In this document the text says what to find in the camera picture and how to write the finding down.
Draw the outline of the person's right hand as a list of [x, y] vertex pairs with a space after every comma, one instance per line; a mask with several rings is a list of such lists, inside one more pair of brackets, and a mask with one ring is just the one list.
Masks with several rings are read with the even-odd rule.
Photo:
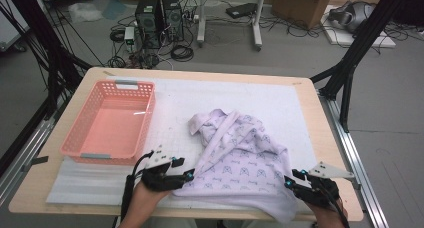
[[333, 210], [322, 208], [310, 203], [306, 203], [306, 205], [312, 210], [317, 221], [320, 223], [323, 222], [341, 222], [340, 215]]

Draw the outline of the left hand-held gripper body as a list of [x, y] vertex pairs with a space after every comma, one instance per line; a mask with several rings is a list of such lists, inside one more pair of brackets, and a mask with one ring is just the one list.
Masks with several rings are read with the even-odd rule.
[[141, 182], [152, 191], [170, 191], [183, 187], [185, 181], [183, 174], [167, 175], [167, 171], [172, 168], [172, 156], [167, 150], [159, 146], [153, 151], [152, 156], [141, 170]]

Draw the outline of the large cardboard box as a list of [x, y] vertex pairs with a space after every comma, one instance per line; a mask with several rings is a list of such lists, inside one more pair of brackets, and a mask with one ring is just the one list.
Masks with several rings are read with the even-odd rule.
[[272, 14], [311, 29], [320, 23], [330, 0], [274, 0]]

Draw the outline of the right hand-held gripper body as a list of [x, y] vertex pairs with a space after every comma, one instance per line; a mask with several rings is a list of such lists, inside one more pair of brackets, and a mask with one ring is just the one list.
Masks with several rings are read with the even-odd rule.
[[307, 171], [308, 176], [303, 181], [308, 181], [308, 186], [296, 184], [294, 194], [304, 202], [330, 208], [340, 198], [339, 188], [333, 178], [352, 180], [354, 174], [336, 166], [319, 162]]

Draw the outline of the white metal stand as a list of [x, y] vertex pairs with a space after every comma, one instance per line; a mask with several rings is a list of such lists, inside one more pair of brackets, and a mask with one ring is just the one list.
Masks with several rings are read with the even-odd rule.
[[[205, 9], [204, 5], [206, 4], [206, 0], [200, 0], [199, 4], [199, 19], [198, 19], [198, 31], [197, 31], [197, 43], [200, 47], [203, 46], [203, 43], [205, 42], [205, 31], [206, 31], [206, 15], [205, 15]], [[254, 13], [254, 17], [252, 18], [250, 24], [253, 31], [253, 38], [254, 38], [254, 47], [257, 51], [260, 51], [262, 49], [262, 37], [261, 37], [261, 31], [260, 31], [260, 18], [262, 13], [264, 0], [258, 0], [257, 1], [257, 9]]]

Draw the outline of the grey bag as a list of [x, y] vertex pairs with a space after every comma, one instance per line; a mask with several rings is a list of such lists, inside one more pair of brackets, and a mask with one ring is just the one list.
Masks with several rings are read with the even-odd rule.
[[336, 21], [351, 34], [365, 24], [374, 11], [374, 6], [364, 1], [347, 1], [344, 5], [329, 11], [328, 20]]

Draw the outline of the lilac printed towel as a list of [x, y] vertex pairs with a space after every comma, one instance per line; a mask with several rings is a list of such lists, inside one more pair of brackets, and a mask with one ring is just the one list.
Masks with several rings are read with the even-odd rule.
[[259, 119], [215, 109], [194, 115], [188, 126], [204, 150], [194, 179], [175, 196], [256, 208], [280, 223], [295, 217], [297, 200], [284, 185], [291, 174], [288, 149], [266, 133]]

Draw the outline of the black computer tower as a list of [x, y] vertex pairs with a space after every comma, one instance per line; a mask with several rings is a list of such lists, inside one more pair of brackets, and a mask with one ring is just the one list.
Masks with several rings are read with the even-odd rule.
[[135, 17], [142, 46], [149, 49], [158, 49], [160, 47], [160, 32], [164, 28], [160, 0], [139, 0]]
[[169, 41], [184, 39], [182, 9], [179, 0], [162, 0], [165, 28]]

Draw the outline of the person's left hand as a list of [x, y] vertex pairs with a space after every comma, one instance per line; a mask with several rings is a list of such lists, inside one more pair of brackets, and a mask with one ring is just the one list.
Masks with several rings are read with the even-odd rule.
[[138, 183], [133, 191], [133, 197], [131, 201], [131, 210], [136, 212], [152, 213], [158, 203], [168, 196], [170, 191], [151, 191], [140, 182]]

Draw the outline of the black flat device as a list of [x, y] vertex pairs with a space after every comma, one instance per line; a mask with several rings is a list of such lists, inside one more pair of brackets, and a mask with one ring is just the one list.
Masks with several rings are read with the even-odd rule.
[[257, 9], [255, 3], [246, 3], [226, 9], [226, 13], [233, 19], [238, 19], [244, 16], [253, 14]]

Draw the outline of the pink perforated plastic basket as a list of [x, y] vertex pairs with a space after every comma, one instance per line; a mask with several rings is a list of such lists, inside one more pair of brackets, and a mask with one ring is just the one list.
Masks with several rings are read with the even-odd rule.
[[99, 80], [60, 151], [80, 163], [133, 165], [143, 155], [154, 108], [154, 83]]

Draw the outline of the aluminium rail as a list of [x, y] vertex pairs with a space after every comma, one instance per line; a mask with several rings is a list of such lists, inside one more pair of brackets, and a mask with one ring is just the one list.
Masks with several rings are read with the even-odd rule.
[[372, 184], [362, 163], [350, 132], [346, 132], [339, 121], [340, 108], [336, 101], [319, 97], [330, 125], [334, 128], [334, 137], [340, 143], [341, 156], [355, 178], [353, 188], [359, 195], [362, 213], [373, 228], [389, 228], [387, 219], [373, 190]]
[[48, 161], [38, 154], [55, 124], [53, 118], [41, 119], [38, 124], [31, 119], [0, 159], [0, 208], [11, 199], [32, 165]]

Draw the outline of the white foam mat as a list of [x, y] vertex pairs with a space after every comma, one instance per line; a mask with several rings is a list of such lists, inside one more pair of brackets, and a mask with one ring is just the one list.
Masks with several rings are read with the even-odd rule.
[[204, 150], [188, 122], [196, 114], [220, 109], [259, 119], [266, 133], [288, 149], [291, 169], [310, 169], [317, 160], [300, 104], [292, 85], [213, 82], [160, 78], [109, 77], [105, 80], [147, 81], [155, 84], [155, 108], [143, 155], [133, 165], [80, 163], [64, 156], [47, 200], [56, 204], [118, 205], [125, 178], [148, 161], [147, 153], [162, 146], [182, 166], [179, 175], [195, 167]]

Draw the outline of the white power box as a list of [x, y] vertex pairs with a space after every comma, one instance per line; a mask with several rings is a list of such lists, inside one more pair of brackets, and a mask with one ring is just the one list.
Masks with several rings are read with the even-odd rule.
[[135, 47], [135, 29], [133, 27], [126, 27], [124, 33], [124, 42], [126, 44], [127, 51], [134, 53]]

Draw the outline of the black metal frame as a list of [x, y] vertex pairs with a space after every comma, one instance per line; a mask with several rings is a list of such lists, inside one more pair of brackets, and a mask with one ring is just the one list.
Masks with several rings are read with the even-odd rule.
[[325, 86], [319, 89], [319, 94], [327, 100], [335, 101], [338, 92], [343, 90], [339, 123], [344, 132], [349, 132], [348, 114], [354, 72], [392, 16], [405, 1], [380, 0], [343, 58], [333, 67], [310, 78], [313, 83], [328, 78]]
[[5, 15], [6, 19], [27, 42], [39, 67], [44, 68], [48, 73], [46, 83], [48, 97], [45, 106], [46, 115], [50, 117], [57, 110], [59, 96], [64, 91], [74, 92], [81, 83], [83, 75], [77, 70], [77, 66], [88, 71], [91, 65], [71, 54], [65, 48], [37, 0], [11, 0], [11, 2], [43, 48], [42, 51], [37, 51], [37, 48], [31, 44], [31, 38], [18, 24], [17, 19], [6, 8], [1, 7], [0, 2], [0, 12]]

